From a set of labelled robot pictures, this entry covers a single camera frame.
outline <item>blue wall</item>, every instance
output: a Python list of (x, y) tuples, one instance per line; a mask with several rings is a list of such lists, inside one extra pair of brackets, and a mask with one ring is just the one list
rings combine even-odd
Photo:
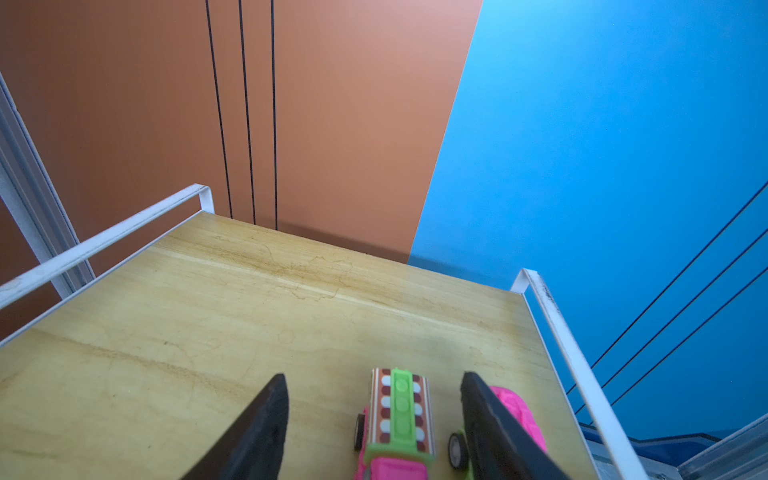
[[(503, 289), (522, 266), (538, 270), (594, 361), (768, 180), (767, 12), (758, 1), (485, 0), (410, 263)], [(598, 379), (766, 227), (768, 192)], [(606, 388), (609, 400), (765, 266), (767, 238)], [(768, 412), (766, 299), (761, 278), (617, 403), (627, 433), (736, 429)]]

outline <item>black cable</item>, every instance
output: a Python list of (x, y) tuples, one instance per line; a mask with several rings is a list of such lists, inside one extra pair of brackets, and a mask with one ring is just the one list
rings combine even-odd
[(727, 302), (725, 302), (725, 303), (723, 304), (723, 306), (722, 306), (722, 307), (720, 307), (719, 309), (717, 309), (717, 311), (715, 311), (715, 313), (713, 313), (712, 315), (710, 315), (710, 316), (709, 316), (709, 318), (707, 318), (706, 320), (704, 320), (704, 322), (703, 322), (703, 323), (701, 323), (701, 325), (699, 325), (698, 327), (696, 327), (696, 329), (695, 329), (693, 332), (691, 332), (691, 333), (690, 333), (690, 334), (689, 334), (687, 337), (685, 337), (685, 338), (683, 339), (683, 341), (682, 341), (682, 342), (678, 343), (678, 344), (677, 344), (677, 345), (676, 345), (676, 346), (675, 346), (675, 347), (674, 347), (674, 348), (673, 348), (673, 349), (672, 349), (672, 350), (671, 350), (671, 351), (670, 351), (670, 352), (669, 352), (667, 355), (665, 355), (665, 356), (664, 356), (664, 358), (663, 358), (663, 359), (659, 360), (659, 361), (658, 361), (658, 363), (657, 363), (656, 365), (654, 365), (653, 367), (651, 367), (651, 369), (650, 369), (650, 370), (648, 370), (647, 372), (645, 372), (645, 375), (643, 375), (642, 377), (640, 377), (640, 379), (639, 379), (639, 380), (637, 380), (635, 383), (633, 383), (631, 387), (629, 387), (629, 388), (628, 388), (628, 389), (627, 389), (627, 390), (626, 390), (624, 393), (622, 393), (621, 395), (619, 395), (619, 397), (618, 397), (617, 399), (615, 399), (613, 402), (611, 402), (611, 406), (614, 406), (614, 405), (616, 405), (616, 402), (618, 402), (618, 401), (619, 401), (619, 400), (621, 400), (621, 399), (622, 399), (622, 398), (623, 398), (625, 395), (627, 395), (627, 393), (629, 393), (629, 391), (630, 391), (630, 390), (632, 390), (632, 389), (633, 389), (633, 388), (634, 388), (634, 387), (635, 387), (635, 386), (636, 386), (638, 383), (640, 383), (642, 379), (644, 379), (645, 377), (647, 377), (649, 373), (653, 372), (653, 371), (654, 371), (654, 369), (655, 369), (656, 367), (658, 367), (659, 365), (661, 365), (661, 363), (662, 363), (664, 360), (666, 360), (666, 359), (667, 359), (667, 358), (668, 358), (670, 355), (672, 355), (672, 353), (673, 353), (675, 350), (677, 350), (678, 348), (680, 348), (680, 346), (681, 346), (681, 345), (683, 345), (683, 344), (684, 344), (686, 341), (688, 341), (688, 339), (689, 339), (690, 337), (692, 337), (692, 336), (694, 335), (694, 333), (698, 332), (698, 331), (701, 329), (701, 327), (705, 326), (705, 325), (707, 324), (707, 322), (709, 322), (710, 320), (712, 320), (712, 319), (713, 319), (713, 318), (714, 318), (714, 317), (715, 317), (715, 316), (716, 316), (718, 313), (720, 313), (720, 311), (721, 311), (722, 309), (724, 309), (726, 306), (728, 306), (728, 304), (729, 304), (729, 303), (731, 303), (731, 302), (733, 301), (733, 299), (735, 299), (736, 297), (738, 297), (738, 296), (739, 296), (739, 295), (740, 295), (740, 294), (741, 294), (741, 293), (742, 293), (744, 290), (746, 290), (747, 288), (749, 288), (749, 286), (750, 286), (750, 285), (752, 285), (753, 283), (755, 283), (755, 282), (757, 281), (757, 279), (759, 279), (759, 278), (760, 278), (760, 277), (761, 277), (761, 276), (762, 276), (762, 275), (763, 275), (765, 272), (768, 272), (768, 266), (767, 266), (766, 268), (764, 268), (762, 272), (758, 273), (758, 274), (757, 274), (757, 276), (755, 276), (755, 277), (754, 277), (752, 280), (750, 280), (750, 282), (749, 282), (747, 285), (745, 285), (744, 287), (742, 287), (742, 289), (741, 289), (741, 290), (739, 290), (738, 292), (736, 292), (736, 294), (735, 294), (735, 295), (733, 295), (732, 297), (730, 297), (730, 298), (728, 299), (728, 301), (727, 301)]
[(270, 0), (272, 9), (272, 135), (275, 151), (275, 230), (277, 230), (277, 100), (275, 96), (275, 0)]
[(245, 125), (248, 129), (248, 164), (250, 165), (250, 202), (253, 224), (256, 225), (256, 194), (253, 191), (253, 155), (250, 153), (250, 113), (248, 112), (248, 76), (245, 72), (245, 34), (243, 33), (243, 0), (237, 0), (240, 9), (240, 51), (243, 52), (243, 85), (245, 87)]
[(224, 146), (224, 123), (221, 121), (221, 101), (219, 100), (219, 79), (216, 76), (216, 55), (214, 55), (214, 32), (210, 29), (210, 9), (205, 0), (205, 13), (208, 16), (208, 38), (210, 39), (210, 60), (214, 63), (214, 86), (216, 87), (216, 106), (219, 109), (219, 129), (221, 129), (221, 151), (224, 154), (224, 176), (227, 179), (227, 199), (230, 202), (230, 218), (232, 218), (232, 196), (230, 195), (230, 173), (227, 169), (227, 148)]
[[(650, 344), (651, 344), (651, 343), (652, 343), (652, 342), (653, 342), (653, 341), (654, 341), (654, 340), (655, 340), (655, 339), (656, 339), (656, 338), (657, 338), (657, 337), (658, 337), (658, 336), (659, 336), (659, 335), (660, 335), (660, 334), (661, 334), (661, 333), (662, 333), (664, 330), (666, 330), (666, 329), (667, 329), (667, 327), (668, 327), (669, 325), (671, 325), (671, 324), (672, 324), (672, 322), (674, 322), (674, 321), (675, 321), (675, 319), (676, 319), (677, 317), (679, 317), (679, 316), (681, 315), (681, 313), (683, 313), (683, 312), (684, 312), (684, 311), (685, 311), (685, 310), (686, 310), (686, 309), (687, 309), (689, 306), (691, 306), (691, 304), (693, 304), (693, 302), (695, 302), (695, 301), (696, 301), (696, 300), (697, 300), (697, 299), (698, 299), (698, 298), (699, 298), (699, 297), (700, 297), (700, 296), (701, 296), (701, 295), (702, 295), (704, 292), (706, 292), (706, 291), (707, 291), (707, 289), (708, 289), (709, 287), (711, 287), (711, 286), (712, 286), (712, 284), (713, 284), (713, 283), (715, 283), (715, 282), (717, 281), (717, 279), (719, 279), (719, 278), (720, 278), (720, 277), (721, 277), (721, 276), (722, 276), (722, 275), (723, 275), (723, 274), (724, 274), (726, 271), (728, 271), (728, 269), (729, 269), (729, 268), (731, 268), (731, 267), (733, 266), (733, 264), (734, 264), (734, 263), (736, 263), (737, 261), (739, 261), (739, 259), (740, 259), (741, 257), (743, 257), (743, 255), (744, 255), (746, 252), (748, 252), (748, 251), (750, 250), (750, 248), (754, 247), (754, 246), (755, 246), (755, 243), (759, 242), (759, 241), (760, 241), (760, 239), (762, 239), (763, 237), (765, 237), (766, 233), (768, 233), (768, 228), (766, 228), (765, 230), (763, 230), (763, 232), (762, 232), (762, 233), (761, 233), (761, 234), (760, 234), (760, 235), (759, 235), (759, 236), (758, 236), (758, 237), (757, 237), (755, 240), (753, 240), (753, 241), (752, 241), (752, 243), (750, 243), (750, 244), (749, 244), (749, 245), (748, 245), (748, 246), (747, 246), (747, 247), (746, 247), (744, 250), (742, 250), (742, 251), (741, 251), (741, 253), (739, 253), (739, 255), (738, 255), (736, 258), (734, 258), (734, 259), (733, 259), (733, 260), (732, 260), (730, 263), (728, 263), (728, 265), (727, 265), (725, 268), (723, 268), (723, 269), (720, 271), (720, 273), (718, 273), (718, 274), (717, 274), (717, 276), (715, 276), (715, 277), (714, 277), (714, 278), (713, 278), (713, 279), (712, 279), (712, 280), (711, 280), (711, 281), (710, 281), (710, 282), (707, 284), (707, 286), (705, 286), (703, 289), (701, 289), (701, 291), (700, 291), (699, 293), (697, 293), (697, 294), (696, 294), (696, 296), (695, 296), (693, 299), (691, 299), (691, 301), (690, 301), (690, 302), (686, 303), (686, 305), (685, 305), (685, 306), (684, 306), (684, 307), (683, 307), (683, 308), (682, 308), (682, 309), (681, 309), (679, 312), (677, 312), (677, 313), (675, 314), (675, 316), (673, 316), (673, 317), (672, 317), (672, 319), (670, 319), (670, 321), (669, 321), (669, 322), (667, 322), (667, 324), (666, 324), (666, 325), (664, 325), (663, 327), (661, 327), (661, 330), (659, 330), (658, 332), (656, 332), (656, 335), (654, 335), (653, 337), (651, 337), (651, 339), (650, 339), (650, 340), (648, 340), (648, 341), (645, 343), (645, 345), (643, 345), (643, 346), (642, 346), (642, 347), (641, 347), (641, 348), (640, 348), (640, 349), (639, 349), (639, 350), (638, 350), (638, 351), (637, 351), (637, 352), (636, 352), (636, 353), (635, 353), (635, 354), (632, 356), (632, 358), (630, 358), (629, 360), (627, 360), (627, 362), (626, 362), (624, 365), (622, 365), (622, 366), (621, 366), (621, 368), (619, 368), (619, 370), (618, 370), (616, 373), (614, 373), (614, 374), (613, 374), (613, 376), (612, 376), (611, 378), (609, 378), (609, 379), (608, 379), (608, 381), (607, 381), (606, 383), (602, 384), (602, 385), (600, 386), (600, 388), (604, 389), (604, 388), (605, 388), (605, 386), (606, 386), (608, 383), (611, 383), (611, 381), (612, 381), (613, 379), (615, 379), (615, 378), (616, 378), (616, 376), (618, 376), (618, 374), (619, 374), (619, 373), (621, 373), (621, 371), (622, 371), (622, 370), (624, 370), (625, 368), (627, 368), (627, 365), (629, 365), (629, 364), (632, 362), (632, 360), (636, 359), (636, 358), (637, 358), (637, 356), (638, 356), (638, 355), (640, 355), (640, 353), (641, 353), (643, 350), (645, 350), (645, 349), (646, 349), (646, 347), (648, 347), (648, 346), (649, 346), (649, 345), (650, 345)], [(584, 406), (582, 405), (582, 406), (579, 408), (579, 410), (576, 410), (576, 413), (575, 413), (574, 415), (578, 415), (578, 413), (579, 413), (579, 412), (580, 412), (580, 411), (581, 411), (583, 408), (584, 408)]]
[[(728, 223), (726, 223), (726, 224), (725, 224), (725, 227), (721, 228), (721, 229), (720, 229), (720, 231), (719, 231), (719, 232), (717, 232), (717, 234), (716, 234), (714, 237), (712, 237), (712, 240), (710, 240), (710, 241), (707, 243), (707, 245), (704, 245), (704, 248), (702, 248), (702, 249), (701, 249), (701, 251), (700, 251), (699, 253), (697, 253), (697, 254), (696, 254), (696, 256), (695, 256), (695, 257), (694, 257), (694, 258), (693, 258), (693, 259), (692, 259), (690, 262), (688, 262), (688, 264), (687, 264), (687, 265), (686, 265), (686, 266), (685, 266), (685, 267), (684, 267), (684, 268), (683, 268), (683, 269), (680, 271), (680, 273), (678, 273), (678, 274), (677, 274), (677, 275), (676, 275), (676, 276), (675, 276), (675, 277), (672, 279), (672, 281), (671, 281), (671, 282), (669, 282), (669, 284), (668, 284), (666, 287), (664, 287), (664, 290), (661, 290), (661, 293), (659, 293), (658, 295), (656, 295), (656, 298), (654, 298), (654, 300), (653, 300), (651, 303), (649, 303), (649, 304), (648, 304), (648, 306), (646, 306), (646, 307), (645, 307), (645, 310), (643, 310), (643, 311), (640, 313), (640, 315), (638, 315), (638, 316), (637, 316), (637, 318), (636, 318), (636, 319), (634, 319), (634, 320), (632, 321), (632, 323), (630, 323), (630, 324), (629, 324), (629, 326), (628, 326), (626, 329), (624, 329), (624, 331), (621, 333), (621, 335), (619, 335), (619, 337), (618, 337), (618, 338), (617, 338), (617, 339), (616, 339), (616, 340), (615, 340), (615, 341), (614, 341), (614, 342), (611, 344), (611, 346), (609, 346), (609, 347), (608, 347), (608, 348), (607, 348), (607, 349), (606, 349), (606, 350), (603, 352), (603, 354), (602, 354), (602, 355), (600, 355), (600, 358), (598, 358), (597, 360), (595, 360), (595, 361), (594, 361), (594, 363), (591, 365), (591, 368), (594, 368), (594, 366), (596, 366), (596, 365), (597, 365), (597, 364), (598, 364), (598, 363), (599, 363), (599, 362), (600, 362), (600, 361), (603, 359), (603, 357), (605, 357), (605, 355), (606, 355), (608, 352), (610, 352), (610, 351), (611, 351), (611, 349), (613, 349), (613, 348), (616, 346), (616, 344), (617, 344), (617, 343), (619, 343), (619, 340), (621, 340), (621, 339), (624, 337), (624, 335), (626, 335), (626, 334), (627, 334), (627, 332), (629, 331), (629, 329), (630, 329), (630, 328), (632, 328), (632, 327), (634, 326), (634, 324), (635, 324), (635, 323), (637, 323), (637, 321), (638, 321), (638, 320), (639, 320), (639, 319), (640, 319), (640, 318), (641, 318), (643, 315), (645, 315), (645, 313), (646, 313), (646, 312), (647, 312), (647, 311), (648, 311), (648, 310), (649, 310), (649, 309), (650, 309), (650, 308), (651, 308), (651, 307), (652, 307), (652, 306), (653, 306), (653, 305), (654, 305), (654, 304), (655, 304), (655, 303), (656, 303), (656, 302), (657, 302), (657, 301), (658, 301), (658, 300), (661, 298), (661, 296), (662, 296), (662, 295), (664, 295), (664, 294), (667, 292), (667, 290), (669, 290), (669, 288), (672, 286), (672, 284), (673, 284), (673, 283), (675, 283), (675, 282), (677, 281), (677, 279), (678, 279), (678, 278), (680, 278), (680, 276), (682, 276), (682, 275), (683, 275), (683, 273), (685, 273), (685, 271), (686, 271), (686, 270), (688, 270), (688, 267), (690, 267), (691, 265), (693, 265), (693, 263), (694, 263), (696, 260), (698, 260), (698, 258), (699, 258), (699, 257), (701, 257), (701, 254), (702, 254), (702, 253), (704, 253), (704, 251), (705, 251), (707, 248), (709, 248), (709, 246), (710, 246), (712, 243), (714, 243), (714, 241), (715, 241), (715, 240), (717, 240), (717, 238), (718, 238), (718, 237), (719, 237), (719, 236), (720, 236), (720, 235), (721, 235), (721, 234), (722, 234), (722, 233), (725, 231), (725, 229), (727, 229), (728, 227), (730, 227), (730, 225), (733, 223), (733, 221), (734, 221), (735, 219), (737, 219), (737, 218), (738, 218), (738, 216), (739, 216), (739, 215), (741, 215), (741, 214), (742, 214), (742, 212), (744, 212), (744, 211), (746, 210), (746, 208), (747, 208), (747, 207), (748, 207), (750, 204), (752, 204), (752, 202), (754, 202), (754, 201), (755, 201), (755, 199), (757, 198), (757, 196), (758, 196), (758, 195), (760, 195), (760, 194), (763, 192), (763, 190), (765, 190), (765, 189), (766, 189), (766, 187), (768, 187), (768, 181), (767, 181), (765, 184), (763, 184), (763, 186), (762, 186), (762, 187), (761, 187), (761, 188), (760, 188), (760, 189), (757, 191), (757, 193), (756, 193), (756, 194), (754, 194), (754, 195), (752, 196), (752, 198), (750, 198), (750, 199), (749, 199), (749, 201), (747, 201), (747, 202), (744, 204), (744, 206), (743, 206), (743, 207), (741, 207), (741, 209), (740, 209), (738, 212), (736, 212), (736, 215), (733, 215), (733, 217), (732, 217), (730, 220), (728, 220)], [(574, 384), (574, 385), (573, 385), (573, 386), (572, 386), (572, 387), (571, 387), (571, 388), (568, 390), (568, 392), (566, 392), (566, 394), (565, 394), (565, 395), (570, 395), (570, 394), (571, 394), (571, 392), (573, 392), (574, 388), (576, 388), (576, 384)]]

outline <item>toy wheel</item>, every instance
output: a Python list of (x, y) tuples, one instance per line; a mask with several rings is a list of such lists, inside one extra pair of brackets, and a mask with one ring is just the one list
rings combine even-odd
[(355, 452), (362, 450), (363, 435), (366, 427), (366, 416), (362, 413), (357, 415), (357, 422), (355, 422)]
[(469, 450), (464, 435), (461, 433), (452, 433), (448, 439), (448, 460), (451, 466), (456, 470), (467, 468), (469, 463)]

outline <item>toy car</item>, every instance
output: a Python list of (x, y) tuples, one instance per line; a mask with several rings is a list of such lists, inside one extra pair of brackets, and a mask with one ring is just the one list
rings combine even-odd
[(370, 404), (357, 416), (355, 480), (426, 480), (435, 459), (429, 382), (407, 370), (374, 369)]
[[(525, 401), (511, 390), (497, 386), (489, 386), (489, 388), (541, 450), (546, 452), (547, 444), (544, 441), (544, 436), (541, 434), (541, 430)], [(469, 456), (466, 434), (464, 429), (459, 429), (457, 432), (452, 433), (448, 440), (448, 460), (456, 470), (467, 470), (466, 480), (474, 480), (475, 476)]]

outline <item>white metal frame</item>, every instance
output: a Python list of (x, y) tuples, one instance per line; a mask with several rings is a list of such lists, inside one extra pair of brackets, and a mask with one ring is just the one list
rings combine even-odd
[[(0, 286), (0, 309), (18, 300), (24, 295), (40, 287), (40, 285), (43, 285), (44, 283), (60, 275), (62, 272), (65, 272), (71, 269), (73, 266), (78, 265), (90, 256), (102, 251), (106, 247), (109, 247), (129, 233), (134, 232), (143, 225), (146, 225), (147, 223), (162, 216), (168, 211), (173, 210), (175, 207), (178, 207), (193, 197), (200, 198), (200, 211), (196, 212), (191, 217), (187, 218), (184, 222), (179, 223), (168, 232), (153, 240), (145, 247), (141, 248), (139, 251), (120, 262), (118, 265), (113, 266), (107, 272), (100, 275), (96, 280), (100, 280), (104, 276), (107, 276), (109, 273), (117, 269), (125, 262), (129, 261), (131, 258), (146, 250), (153, 243), (164, 237), (167, 233), (175, 230), (180, 225), (183, 225), (188, 220), (197, 216), (201, 211), (208, 212), (209, 214), (215, 213), (214, 199), (211, 195), (210, 188), (199, 184), (190, 185), (182, 191), (171, 195), (165, 200), (162, 200), (145, 210), (142, 210), (138, 214), (123, 220), (113, 227), (107, 228), (105, 231), (99, 233), (98, 235), (89, 238), (88, 240), (70, 248), (69, 250), (66, 250), (63, 253), (60, 253), (56, 257), (53, 257), (41, 265), (33, 268), (32, 270), (29, 270), (27, 273), (23, 273), (5, 285)], [(53, 312), (61, 305), (67, 303), (67, 301), (71, 298), (77, 296), (79, 293), (82, 293), (94, 283), (95, 282), (90, 282), (86, 287), (63, 299), (47, 312), (32, 320), (30, 323), (10, 335), (8, 338), (2, 340), (0, 342), (0, 347), (3, 347), (15, 337), (21, 335), (21, 333), (35, 325), (39, 320), (46, 317), (49, 313)], [(619, 424), (619, 421), (616, 418), (613, 409), (611, 408), (611, 404), (608, 403), (608, 400), (605, 398), (605, 395), (600, 388), (600, 384), (594, 377), (594, 374), (592, 373), (592, 370), (589, 367), (584, 354), (581, 352), (581, 349), (579, 349), (579, 346), (576, 343), (576, 339), (573, 337), (573, 334), (569, 330), (568, 325), (565, 323), (565, 319), (563, 318), (562, 313), (560, 313), (560, 310), (557, 304), (554, 302), (554, 299), (549, 292), (549, 288), (547, 288), (547, 285), (541, 278), (541, 275), (539, 275), (534, 270), (520, 270), (515, 283), (512, 285), (511, 291), (513, 293), (519, 293), (523, 295), (523, 298), (525, 298), (524, 294), (529, 286), (533, 289), (533, 292), (536, 295), (538, 304), (541, 306), (541, 310), (544, 312), (547, 323), (549, 324), (549, 327), (552, 330), (555, 339), (557, 340), (558, 347), (563, 353), (565, 361), (568, 363), (568, 368), (571, 370), (571, 374), (576, 381), (576, 385), (578, 386), (579, 390), (581, 391), (581, 395), (584, 398), (584, 403), (586, 403), (587, 408), (592, 415), (592, 419), (594, 420), (594, 423), (600, 432), (604, 445), (610, 453), (611, 459), (613, 460), (619, 475), (623, 480), (646, 479), (647, 476), (640, 462), (640, 459), (632, 449), (632, 445), (624, 433), (624, 430), (621, 428), (621, 425)]]
[[(586, 442), (587, 448), (592, 454), (594, 464), (597, 467), (596, 469), (598, 471), (598, 478), (600, 480), (618, 480), (618, 470), (616, 469), (616, 465), (614, 465), (614, 463), (611, 461), (611, 454), (608, 453), (605, 445), (602, 443), (592, 442), (591, 440), (587, 440)], [(657, 462), (656, 460), (651, 460), (650, 458), (645, 458), (642, 456), (638, 458), (640, 459), (640, 463), (643, 465), (643, 468), (649, 477), (648, 480), (651, 480), (652, 478), (659, 478), (661, 480), (685, 480), (680, 477), (680, 473), (677, 471), (677, 468), (673, 467), (672, 465)]]
[(520, 270), (517, 279), (512, 284), (511, 291), (523, 295), (528, 286), (531, 287), (534, 295), (536, 295), (541, 311), (547, 319), (554, 339), (563, 353), (568, 369), (571, 370), (571, 375), (573, 375), (576, 381), (584, 403), (587, 405), (590, 415), (592, 415), (594, 424), (598, 428), (598, 432), (600, 432), (600, 437), (602, 437), (606, 449), (611, 454), (611, 459), (619, 475), (624, 480), (646, 479), (647, 475), (643, 465), (640, 463), (640, 459), (634, 452), (627, 434), (624, 433), (624, 429), (621, 428), (621, 424), (616, 418), (611, 404), (605, 398), (603, 389), (600, 388), (598, 380), (594, 377), (587, 359), (585, 359), (578, 343), (576, 343), (576, 339), (568, 328), (563, 314), (560, 313), (557, 303), (554, 302), (547, 284), (538, 272), (524, 268)]
[(200, 197), (202, 211), (214, 213), (214, 198), (210, 188), (190, 185), (0, 286), (0, 309), (194, 197)]
[[(0, 198), (43, 263), (79, 242), (0, 74)], [(64, 299), (95, 278), (86, 260), (51, 279)]]
[(768, 472), (768, 413), (728, 435), (677, 469), (684, 480), (695, 478), (765, 478)]

